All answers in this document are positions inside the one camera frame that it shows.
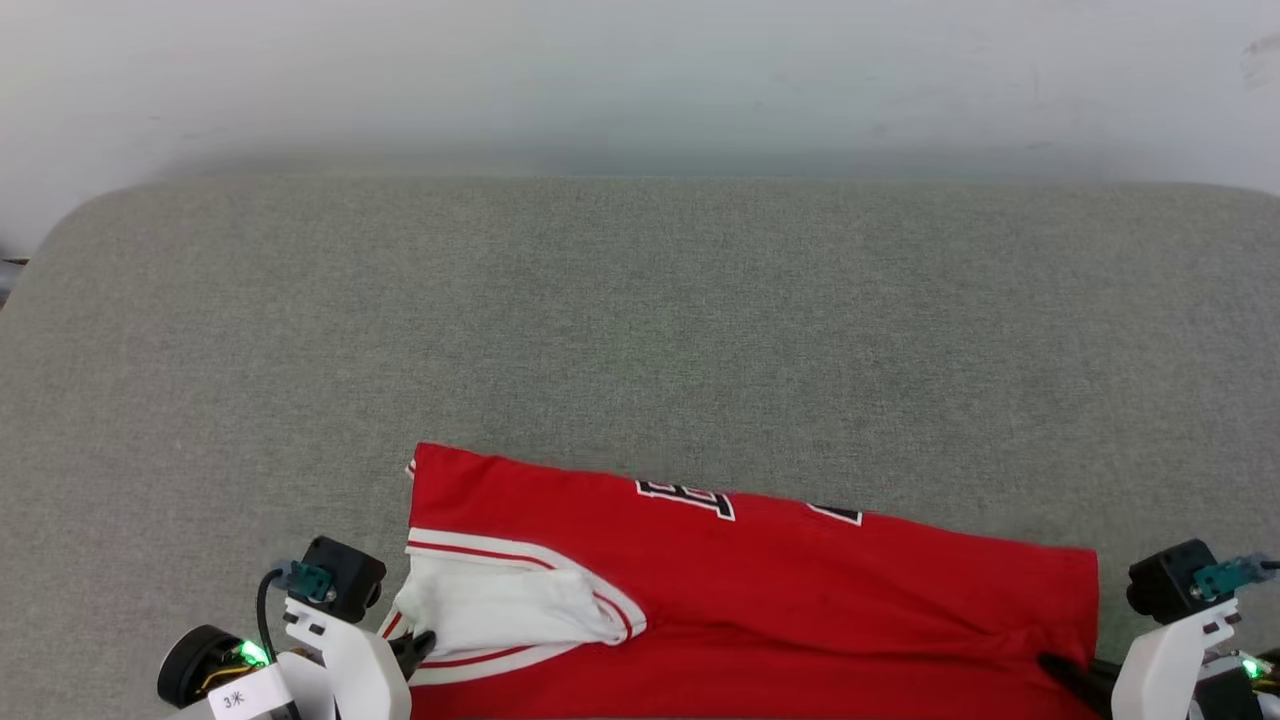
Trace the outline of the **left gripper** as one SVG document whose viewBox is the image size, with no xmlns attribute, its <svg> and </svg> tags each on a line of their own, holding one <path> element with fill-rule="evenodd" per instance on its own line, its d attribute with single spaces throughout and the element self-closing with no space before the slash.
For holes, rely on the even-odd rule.
<svg viewBox="0 0 1280 720">
<path fill-rule="evenodd" d="M 393 655 L 406 682 L 436 644 L 435 632 L 406 633 L 393 639 Z M 242 691 L 221 688 L 269 666 L 268 651 L 214 625 L 187 632 L 169 650 L 157 673 L 157 697 L 183 710 L 210 701 L 215 710 L 246 708 Z"/>
</svg>

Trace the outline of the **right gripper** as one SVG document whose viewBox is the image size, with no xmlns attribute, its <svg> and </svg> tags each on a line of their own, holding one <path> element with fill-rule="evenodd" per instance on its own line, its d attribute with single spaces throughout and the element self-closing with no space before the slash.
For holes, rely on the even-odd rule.
<svg viewBox="0 0 1280 720">
<path fill-rule="evenodd" d="M 1111 705 L 1116 664 L 1041 655 L 1039 666 L 1085 706 Z M 1277 652 L 1210 652 L 1196 683 L 1196 719 L 1279 719 Z"/>
</svg>

